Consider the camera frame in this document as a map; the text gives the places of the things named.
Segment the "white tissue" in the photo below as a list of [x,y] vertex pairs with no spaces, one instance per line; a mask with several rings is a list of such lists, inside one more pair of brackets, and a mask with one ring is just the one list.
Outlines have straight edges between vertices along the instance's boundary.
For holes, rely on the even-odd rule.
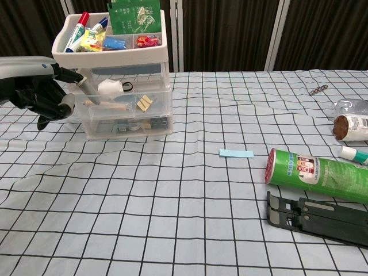
[[105,79],[98,84],[98,92],[101,95],[122,94],[124,89],[119,80]]

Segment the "checkered light blue tablecloth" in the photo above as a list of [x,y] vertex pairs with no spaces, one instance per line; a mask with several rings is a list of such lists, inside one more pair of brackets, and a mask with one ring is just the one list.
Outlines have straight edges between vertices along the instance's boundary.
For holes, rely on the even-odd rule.
[[[0,276],[368,276],[368,250],[272,227],[272,148],[338,159],[328,112],[368,70],[181,72],[168,136],[88,141],[0,105]],[[252,151],[225,158],[219,149]]]

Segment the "white plastic drawer organizer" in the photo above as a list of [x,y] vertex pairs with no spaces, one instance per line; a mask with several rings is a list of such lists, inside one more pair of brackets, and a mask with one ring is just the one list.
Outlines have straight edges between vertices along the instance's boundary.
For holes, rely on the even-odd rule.
[[[101,52],[83,52],[81,49],[76,52],[67,53],[64,51],[67,41],[72,34],[72,31],[78,22],[80,14],[71,14],[66,17],[64,26],[56,36],[53,46],[52,55],[56,62],[61,66],[82,74],[98,91],[97,84],[99,80],[105,79],[122,79],[122,78],[142,78],[145,76],[159,75],[165,80],[166,85],[170,86],[169,74],[169,58],[167,49],[167,36],[165,15],[162,11],[161,32],[158,33],[143,33],[143,34],[119,34],[115,35],[112,32],[111,26],[106,28],[106,37],[114,37],[115,39],[124,40],[126,49],[120,51],[101,51]],[[156,47],[137,48],[136,39],[138,36],[156,35],[161,39],[162,44]],[[172,130],[161,135],[171,134],[173,131],[173,106],[171,112],[166,116],[171,117]],[[68,118],[70,122],[94,121],[81,120],[74,116]],[[115,137],[112,139],[90,139],[89,140],[113,140],[126,139],[128,137]]]

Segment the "white green glue stick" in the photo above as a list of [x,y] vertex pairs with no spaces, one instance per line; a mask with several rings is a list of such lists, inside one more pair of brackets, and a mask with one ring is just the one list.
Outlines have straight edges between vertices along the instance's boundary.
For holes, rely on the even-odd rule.
[[368,166],[368,153],[354,148],[342,146],[340,157],[359,163],[361,165]]

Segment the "clear plastic drawer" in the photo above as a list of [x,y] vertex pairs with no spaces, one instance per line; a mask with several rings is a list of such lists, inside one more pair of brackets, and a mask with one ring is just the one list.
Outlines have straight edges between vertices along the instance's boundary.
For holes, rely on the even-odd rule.
[[84,121],[82,125],[90,139],[161,135],[172,130],[170,116]]
[[[81,120],[104,120],[138,119],[170,114],[172,105],[171,89],[159,75],[111,80],[122,83],[124,89],[122,94],[101,95],[97,91],[97,95],[87,96],[80,88],[70,86],[70,92],[75,95],[74,116]],[[137,106],[144,95],[153,100],[146,112],[143,112]],[[83,105],[83,102],[88,100],[97,105],[101,101],[118,102],[126,104],[128,110],[102,109]]]

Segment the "white bottle yellow cap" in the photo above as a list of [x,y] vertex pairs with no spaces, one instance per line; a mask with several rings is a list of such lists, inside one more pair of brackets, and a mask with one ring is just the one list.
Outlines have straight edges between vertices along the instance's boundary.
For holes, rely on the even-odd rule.
[[368,116],[360,114],[337,116],[333,134],[340,141],[368,141]]

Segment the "red capped marker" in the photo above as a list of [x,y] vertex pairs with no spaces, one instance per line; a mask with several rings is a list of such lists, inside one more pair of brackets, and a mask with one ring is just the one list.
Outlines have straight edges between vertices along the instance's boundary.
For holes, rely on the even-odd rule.
[[84,11],[82,13],[78,23],[75,25],[75,28],[72,31],[70,38],[68,39],[68,42],[64,49],[65,52],[67,51],[67,48],[69,48],[77,39],[79,39],[84,34],[89,17],[90,15],[88,12]]

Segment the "green packet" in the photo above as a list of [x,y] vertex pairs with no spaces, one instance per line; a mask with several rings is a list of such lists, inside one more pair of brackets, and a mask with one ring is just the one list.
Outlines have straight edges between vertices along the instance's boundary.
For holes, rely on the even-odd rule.
[[114,35],[161,32],[160,0],[111,0],[107,4]]

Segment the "blue capped marker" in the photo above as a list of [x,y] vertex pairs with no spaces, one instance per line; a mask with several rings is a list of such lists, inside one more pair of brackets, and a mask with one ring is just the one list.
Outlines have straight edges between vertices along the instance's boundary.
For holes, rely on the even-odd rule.
[[94,31],[94,32],[101,32],[103,31],[108,25],[108,18],[107,17],[104,17],[102,20],[100,20],[99,23],[95,24],[91,30]]

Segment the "black folding stand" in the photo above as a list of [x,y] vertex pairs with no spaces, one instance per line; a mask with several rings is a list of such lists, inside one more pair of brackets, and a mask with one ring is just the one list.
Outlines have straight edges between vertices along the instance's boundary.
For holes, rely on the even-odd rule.
[[368,249],[368,212],[321,201],[267,193],[270,225]]

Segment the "blue snack packet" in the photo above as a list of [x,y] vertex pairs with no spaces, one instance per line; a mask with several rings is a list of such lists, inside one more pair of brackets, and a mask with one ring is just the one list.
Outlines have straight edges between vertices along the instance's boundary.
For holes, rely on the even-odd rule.
[[103,51],[120,51],[127,48],[124,40],[115,39],[114,37],[105,37],[102,49]]

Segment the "red snack packet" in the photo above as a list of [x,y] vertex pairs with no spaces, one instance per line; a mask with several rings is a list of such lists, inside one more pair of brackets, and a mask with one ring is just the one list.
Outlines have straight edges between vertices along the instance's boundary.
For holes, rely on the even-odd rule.
[[144,35],[138,36],[136,39],[136,47],[137,48],[149,48],[156,47],[162,44],[159,36],[156,35]]

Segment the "black folding screen partition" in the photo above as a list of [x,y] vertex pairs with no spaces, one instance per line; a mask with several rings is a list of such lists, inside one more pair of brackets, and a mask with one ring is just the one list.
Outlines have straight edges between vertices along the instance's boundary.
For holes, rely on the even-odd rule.
[[[182,0],[185,71],[262,71],[279,0]],[[0,56],[51,56],[60,0],[0,0]],[[276,71],[368,70],[368,0],[291,0]]]

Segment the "light blue paper strip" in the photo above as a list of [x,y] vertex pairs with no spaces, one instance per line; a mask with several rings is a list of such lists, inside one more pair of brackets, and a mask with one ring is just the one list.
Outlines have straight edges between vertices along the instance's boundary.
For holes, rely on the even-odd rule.
[[220,157],[225,158],[254,158],[254,153],[252,151],[237,151],[230,149],[219,149],[218,152]]

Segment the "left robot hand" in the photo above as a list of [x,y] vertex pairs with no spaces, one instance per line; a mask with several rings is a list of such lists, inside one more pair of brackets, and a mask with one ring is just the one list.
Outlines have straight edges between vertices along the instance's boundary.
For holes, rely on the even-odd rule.
[[38,114],[40,131],[74,112],[74,95],[65,93],[57,81],[75,84],[92,103],[101,103],[98,91],[85,76],[59,66],[50,57],[0,57],[0,104],[11,102]]

